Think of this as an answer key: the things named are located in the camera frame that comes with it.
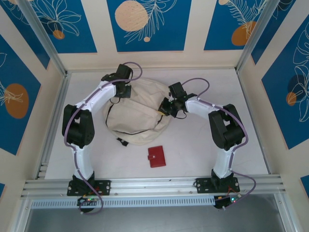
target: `enclosure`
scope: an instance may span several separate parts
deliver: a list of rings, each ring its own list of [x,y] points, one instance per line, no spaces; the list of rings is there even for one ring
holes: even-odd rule
[[[309,230],[308,1],[0,5],[1,231]],[[248,134],[242,142],[249,139],[232,163],[241,201],[213,207],[230,190],[237,197],[230,186],[200,193],[197,178],[211,175],[218,155],[205,118],[179,113],[153,141],[122,146],[100,109],[90,160],[96,180],[110,185],[102,212],[80,215],[79,197],[67,196],[76,165],[64,143],[64,108],[128,61],[142,67],[141,78],[166,86],[204,78],[210,86],[198,98],[235,106]],[[128,66],[132,78],[140,74]],[[187,94],[206,87],[183,84]],[[151,168],[148,148],[156,146],[166,165]],[[92,202],[94,212],[102,206]]]

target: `red card holder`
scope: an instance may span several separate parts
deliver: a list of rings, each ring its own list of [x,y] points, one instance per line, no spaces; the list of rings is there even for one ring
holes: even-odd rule
[[[166,166],[163,146],[148,148],[148,160],[151,168]]]

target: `gray floor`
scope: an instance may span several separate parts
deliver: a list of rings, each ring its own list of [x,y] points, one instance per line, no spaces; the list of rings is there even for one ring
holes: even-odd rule
[[[252,195],[226,211],[213,206],[106,208],[98,215],[77,209],[36,209],[27,232],[282,232],[274,197]]]

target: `canvas bag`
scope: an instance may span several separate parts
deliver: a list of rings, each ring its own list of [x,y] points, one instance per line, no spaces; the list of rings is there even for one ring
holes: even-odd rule
[[[143,145],[158,137],[169,124],[170,116],[157,111],[162,100],[169,98],[169,88],[144,78],[130,84],[131,97],[120,101],[112,98],[114,104],[110,101],[105,104],[103,118],[109,131],[123,145]]]

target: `white tabletop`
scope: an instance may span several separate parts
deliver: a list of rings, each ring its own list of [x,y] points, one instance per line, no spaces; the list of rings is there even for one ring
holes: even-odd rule
[[[75,72],[72,74],[64,106],[84,99],[108,72]],[[210,89],[201,96],[206,101],[233,104],[248,132],[249,143],[240,148],[233,161],[233,169],[242,174],[268,174],[251,117],[234,69],[224,70],[144,70],[144,78],[166,85],[183,82],[193,77],[209,80]],[[184,86],[187,93],[200,93],[203,81],[191,81]],[[64,146],[59,122],[45,179],[71,179],[74,172],[71,150]],[[102,113],[94,116],[95,138],[92,142],[91,161],[96,178],[143,178],[206,176],[216,160],[209,122],[188,114],[184,120],[172,118],[168,128],[146,145],[122,146],[106,128]],[[166,166],[150,168],[148,148],[162,145]]]

